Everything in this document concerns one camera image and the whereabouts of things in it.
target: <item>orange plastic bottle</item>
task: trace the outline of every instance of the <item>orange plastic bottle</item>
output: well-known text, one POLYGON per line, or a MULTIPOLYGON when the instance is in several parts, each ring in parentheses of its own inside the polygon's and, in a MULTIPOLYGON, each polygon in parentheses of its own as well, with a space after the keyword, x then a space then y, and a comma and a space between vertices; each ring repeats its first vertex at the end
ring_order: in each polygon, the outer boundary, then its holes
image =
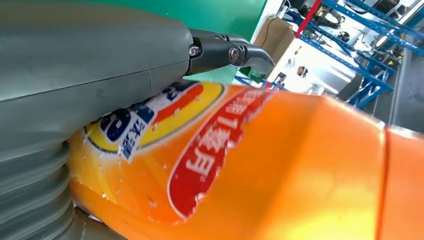
POLYGON ((422 239, 422 139, 327 97, 181 80, 69 143, 75 201, 130 240, 422 239))

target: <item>water droplet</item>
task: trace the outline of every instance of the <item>water droplet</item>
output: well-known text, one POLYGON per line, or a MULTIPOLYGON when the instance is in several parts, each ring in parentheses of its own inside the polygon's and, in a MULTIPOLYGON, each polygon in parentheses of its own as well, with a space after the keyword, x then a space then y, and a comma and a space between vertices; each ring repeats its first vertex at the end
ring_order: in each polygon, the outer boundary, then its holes
POLYGON ((202 200, 205 197, 205 195, 206 194, 204 194, 203 192, 200 192, 194 197, 194 200, 196 200, 196 202, 199 202, 200 200, 202 200))
POLYGON ((159 124, 156 122, 152 127, 151 130, 155 131, 159 127, 159 124))
POLYGON ((152 207, 152 208, 156 208, 156 206, 157 206, 156 202, 153 201, 153 200, 149 200, 148 204, 150 204, 150 207, 152 207))

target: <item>gray surface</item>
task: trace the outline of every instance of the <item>gray surface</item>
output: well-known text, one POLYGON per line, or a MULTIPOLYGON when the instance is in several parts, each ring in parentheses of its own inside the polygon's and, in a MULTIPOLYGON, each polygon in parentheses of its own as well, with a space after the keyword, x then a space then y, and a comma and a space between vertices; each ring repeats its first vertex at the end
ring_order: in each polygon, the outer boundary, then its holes
POLYGON ((424 133, 424 56, 405 50, 389 123, 424 133))
POLYGON ((124 8, 0 3, 0 239, 122 239, 74 213, 63 142, 182 77, 192 41, 124 8))
POLYGON ((136 10, 2 3, 0 101, 187 62, 192 41, 182 23, 136 10))

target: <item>cardboard box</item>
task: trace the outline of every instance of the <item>cardboard box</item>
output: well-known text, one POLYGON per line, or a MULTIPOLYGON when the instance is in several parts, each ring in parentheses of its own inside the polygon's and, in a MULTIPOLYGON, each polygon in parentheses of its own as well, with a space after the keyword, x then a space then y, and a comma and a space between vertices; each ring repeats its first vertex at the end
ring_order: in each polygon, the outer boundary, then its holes
POLYGON ((277 63, 294 39, 293 26, 290 23, 280 18, 268 18, 253 44, 263 48, 277 63))

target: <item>cable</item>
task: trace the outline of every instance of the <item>cable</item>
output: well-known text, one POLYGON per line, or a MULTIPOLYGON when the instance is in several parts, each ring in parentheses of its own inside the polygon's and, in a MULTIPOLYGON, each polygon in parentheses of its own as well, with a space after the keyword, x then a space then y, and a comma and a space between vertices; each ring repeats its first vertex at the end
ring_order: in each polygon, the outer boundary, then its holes
MULTIPOLYGON (((290 9, 292 8, 292 4, 290 3, 289 0, 285 0, 281 5, 285 5, 286 3, 288 3, 288 8, 285 10, 284 14, 286 14, 288 11, 290 11, 290 9)), ((271 21, 268 22, 268 25, 266 26, 266 34, 265 34, 265 39, 263 40, 262 44, 260 45, 260 47, 262 48, 264 46, 264 44, 267 42, 267 38, 268 38, 268 31, 270 30, 270 25, 273 22, 273 20, 277 17, 277 15, 273 15, 273 16, 267 16, 268 19, 271 19, 271 21)))

